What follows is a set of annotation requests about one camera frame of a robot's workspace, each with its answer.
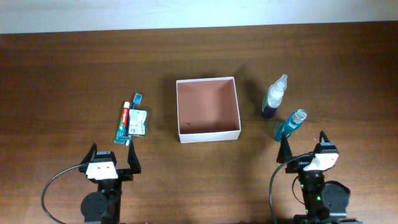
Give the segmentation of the blue Listerine mouthwash bottle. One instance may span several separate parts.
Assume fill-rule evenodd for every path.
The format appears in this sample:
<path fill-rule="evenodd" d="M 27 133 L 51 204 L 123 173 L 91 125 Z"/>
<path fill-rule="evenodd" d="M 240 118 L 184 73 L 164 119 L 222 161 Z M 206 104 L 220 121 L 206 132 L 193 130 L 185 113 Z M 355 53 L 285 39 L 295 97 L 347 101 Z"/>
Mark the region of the blue Listerine mouthwash bottle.
<path fill-rule="evenodd" d="M 283 122 L 279 123 L 274 129 L 274 139 L 278 142 L 281 142 L 282 135 L 288 138 L 292 135 L 299 127 L 301 127 L 302 123 L 307 118 L 307 112 L 303 109 L 298 109 L 294 111 L 289 118 Z"/>

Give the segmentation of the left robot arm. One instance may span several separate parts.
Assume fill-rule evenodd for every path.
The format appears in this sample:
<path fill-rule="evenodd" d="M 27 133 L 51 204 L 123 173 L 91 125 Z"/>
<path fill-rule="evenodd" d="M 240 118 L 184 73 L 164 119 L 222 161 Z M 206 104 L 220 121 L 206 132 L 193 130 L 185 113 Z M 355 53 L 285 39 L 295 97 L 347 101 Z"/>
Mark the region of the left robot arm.
<path fill-rule="evenodd" d="M 141 173 L 134 144 L 128 145 L 127 169 L 118 169 L 113 151 L 97 151 L 93 144 L 80 162 L 78 170 L 97 185 L 97 190 L 88 194 L 81 202 L 80 211 L 85 223 L 119 223 L 123 182 L 133 180 Z"/>

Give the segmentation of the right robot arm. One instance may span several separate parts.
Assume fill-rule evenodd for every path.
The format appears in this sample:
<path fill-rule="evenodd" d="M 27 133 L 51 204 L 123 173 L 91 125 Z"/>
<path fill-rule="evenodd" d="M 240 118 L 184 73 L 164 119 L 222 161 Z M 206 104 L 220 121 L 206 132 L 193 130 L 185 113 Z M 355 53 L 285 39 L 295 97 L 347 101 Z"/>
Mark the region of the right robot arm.
<path fill-rule="evenodd" d="M 326 181 L 324 172 L 335 166 L 339 152 L 326 134 L 320 132 L 313 151 L 293 156 L 285 134 L 277 156 L 279 168 L 287 174 L 297 174 L 305 206 L 304 215 L 294 215 L 294 223 L 359 223 L 348 218 L 346 208 L 351 191 L 335 180 Z"/>

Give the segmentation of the clear spray bottle dark liquid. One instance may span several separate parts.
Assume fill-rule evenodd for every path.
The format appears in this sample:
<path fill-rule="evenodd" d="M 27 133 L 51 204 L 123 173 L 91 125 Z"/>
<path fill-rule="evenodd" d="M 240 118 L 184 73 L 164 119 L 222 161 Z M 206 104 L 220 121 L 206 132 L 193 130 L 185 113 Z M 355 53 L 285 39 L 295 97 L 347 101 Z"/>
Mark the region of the clear spray bottle dark liquid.
<path fill-rule="evenodd" d="M 269 87 L 261 106 L 262 116 L 264 118 L 272 118 L 275 115 L 282 102 L 284 91 L 287 88 L 287 77 L 288 75 L 283 74 L 274 84 Z"/>

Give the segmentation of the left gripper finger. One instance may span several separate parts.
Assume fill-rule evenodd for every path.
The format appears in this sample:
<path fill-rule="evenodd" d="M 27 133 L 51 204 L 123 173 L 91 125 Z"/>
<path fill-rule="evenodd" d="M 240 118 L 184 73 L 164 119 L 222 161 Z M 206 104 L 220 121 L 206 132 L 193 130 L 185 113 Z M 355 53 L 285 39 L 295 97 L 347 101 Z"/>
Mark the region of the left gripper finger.
<path fill-rule="evenodd" d="M 141 173 L 141 165 L 137 158 L 134 143 L 132 140 L 129 142 L 129 149 L 127 155 L 127 163 L 130 166 L 131 172 L 133 174 L 140 174 Z"/>
<path fill-rule="evenodd" d="M 96 153 L 97 153 L 97 144 L 93 143 L 92 146 L 90 147 L 90 150 L 81 161 L 81 164 L 87 164 L 90 161 L 92 161 L 95 158 Z"/>

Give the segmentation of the green white soap packet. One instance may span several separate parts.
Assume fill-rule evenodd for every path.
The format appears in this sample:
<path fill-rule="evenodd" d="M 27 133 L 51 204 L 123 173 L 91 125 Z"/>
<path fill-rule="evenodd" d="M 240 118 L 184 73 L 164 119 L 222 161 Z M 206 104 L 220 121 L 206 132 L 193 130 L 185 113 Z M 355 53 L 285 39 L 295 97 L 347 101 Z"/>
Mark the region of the green white soap packet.
<path fill-rule="evenodd" d="M 146 118 L 147 118 L 147 111 L 130 109 L 128 135 L 145 136 Z"/>

